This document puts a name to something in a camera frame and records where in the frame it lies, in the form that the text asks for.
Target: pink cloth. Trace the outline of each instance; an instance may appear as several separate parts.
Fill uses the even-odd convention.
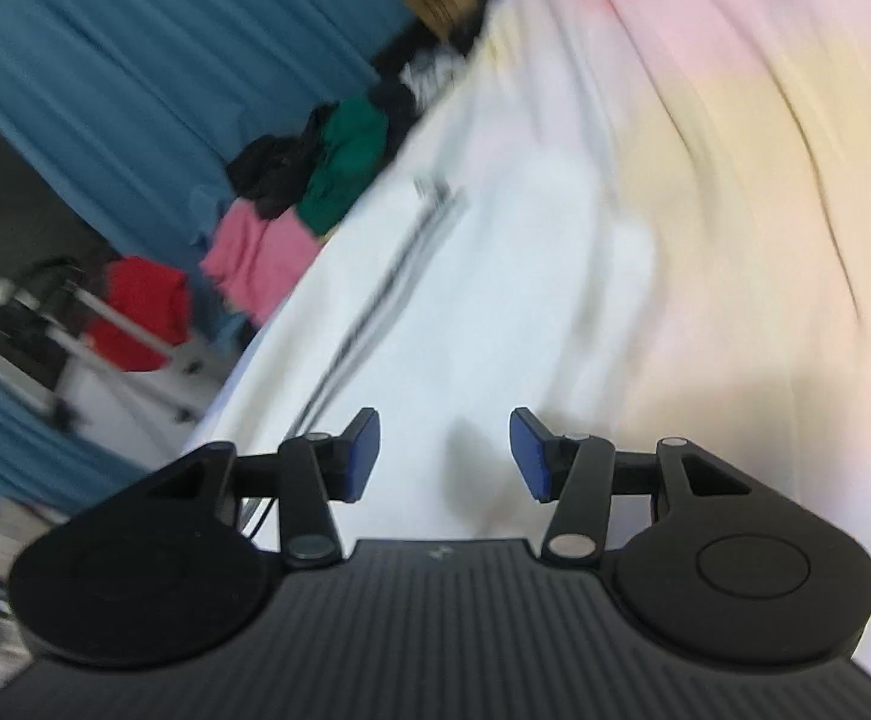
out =
[[[263,221],[237,199],[215,230],[201,268],[232,305],[261,326],[299,283],[321,248],[294,208]]]

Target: bed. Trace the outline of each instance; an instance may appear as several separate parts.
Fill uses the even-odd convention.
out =
[[[507,447],[528,406],[691,437],[871,553],[871,0],[492,0],[192,442],[272,451],[362,406],[350,546],[539,538]]]

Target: curtain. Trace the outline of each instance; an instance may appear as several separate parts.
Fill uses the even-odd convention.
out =
[[[75,514],[144,474],[129,461],[50,427],[0,385],[0,497]]]
[[[117,250],[211,305],[225,164],[363,91],[408,18],[402,0],[0,0],[0,130]]]

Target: blue curtain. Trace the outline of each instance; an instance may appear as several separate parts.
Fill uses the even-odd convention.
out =
[[[0,130],[117,250],[204,297],[225,164],[362,91],[402,1],[0,0]]]
[[[0,497],[75,514],[142,476],[128,461],[49,427],[0,385]]]

